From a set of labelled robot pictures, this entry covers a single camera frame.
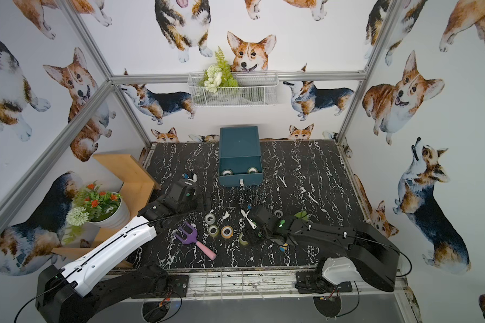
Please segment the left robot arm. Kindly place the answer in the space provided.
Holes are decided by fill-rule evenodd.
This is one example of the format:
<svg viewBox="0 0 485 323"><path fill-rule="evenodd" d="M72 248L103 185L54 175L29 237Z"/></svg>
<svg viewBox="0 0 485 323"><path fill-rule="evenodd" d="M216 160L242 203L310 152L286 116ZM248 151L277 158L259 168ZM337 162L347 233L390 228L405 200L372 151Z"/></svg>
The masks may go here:
<svg viewBox="0 0 485 323"><path fill-rule="evenodd" d="M51 265L38 279L35 307L46 322L87 322L95 314L133 296L171 292L168 273L155 263L113 279L105 276L134 250L171 231L190 213L212 209L210 193L182 178L170 192L140 209L117 233L77 260Z"/></svg>

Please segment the teal drawer cabinet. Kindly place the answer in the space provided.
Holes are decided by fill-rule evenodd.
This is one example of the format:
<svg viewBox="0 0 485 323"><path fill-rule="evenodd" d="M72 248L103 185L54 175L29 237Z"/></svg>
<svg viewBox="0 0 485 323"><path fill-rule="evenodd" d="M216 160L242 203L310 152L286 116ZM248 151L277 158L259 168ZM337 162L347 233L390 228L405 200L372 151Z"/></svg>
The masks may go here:
<svg viewBox="0 0 485 323"><path fill-rule="evenodd" d="M257 126L224 127L220 130L218 181L223 187L251 187L263 182L261 145ZM257 174L248 174L251 167ZM222 176L223 170L233 175Z"/></svg>

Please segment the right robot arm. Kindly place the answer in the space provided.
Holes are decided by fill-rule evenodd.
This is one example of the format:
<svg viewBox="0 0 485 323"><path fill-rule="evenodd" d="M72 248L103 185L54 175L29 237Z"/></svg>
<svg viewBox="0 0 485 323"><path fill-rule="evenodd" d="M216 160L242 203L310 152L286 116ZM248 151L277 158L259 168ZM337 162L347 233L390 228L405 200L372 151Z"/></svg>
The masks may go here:
<svg viewBox="0 0 485 323"><path fill-rule="evenodd" d="M278 218L262 205L241 210L249 227L249 244L312 246L319 249L321 277L333 285L364 281L375 289L393 292L401 252L373 226L335 227L313 223L295 215Z"/></svg>

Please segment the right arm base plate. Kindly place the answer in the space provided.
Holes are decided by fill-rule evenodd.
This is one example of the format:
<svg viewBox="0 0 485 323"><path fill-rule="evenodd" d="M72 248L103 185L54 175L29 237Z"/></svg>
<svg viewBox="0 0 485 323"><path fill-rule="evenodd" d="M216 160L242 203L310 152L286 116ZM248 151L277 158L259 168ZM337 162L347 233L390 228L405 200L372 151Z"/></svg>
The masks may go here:
<svg viewBox="0 0 485 323"><path fill-rule="evenodd" d="M300 294L350 293L353 291L351 282L333 285L322 276L316 274L315 271L298 271L295 277L295 288Z"/></svg>

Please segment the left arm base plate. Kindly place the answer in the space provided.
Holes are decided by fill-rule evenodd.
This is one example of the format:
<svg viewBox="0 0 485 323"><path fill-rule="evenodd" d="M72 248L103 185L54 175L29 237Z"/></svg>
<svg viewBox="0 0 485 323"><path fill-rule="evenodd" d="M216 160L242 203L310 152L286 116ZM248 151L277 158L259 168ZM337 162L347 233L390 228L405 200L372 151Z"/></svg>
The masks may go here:
<svg viewBox="0 0 485 323"><path fill-rule="evenodd" d="M186 297L189 286L188 275L169 275L166 280L160 279L156 285L144 295L144 298L164 297L169 292L177 293L179 297Z"/></svg>

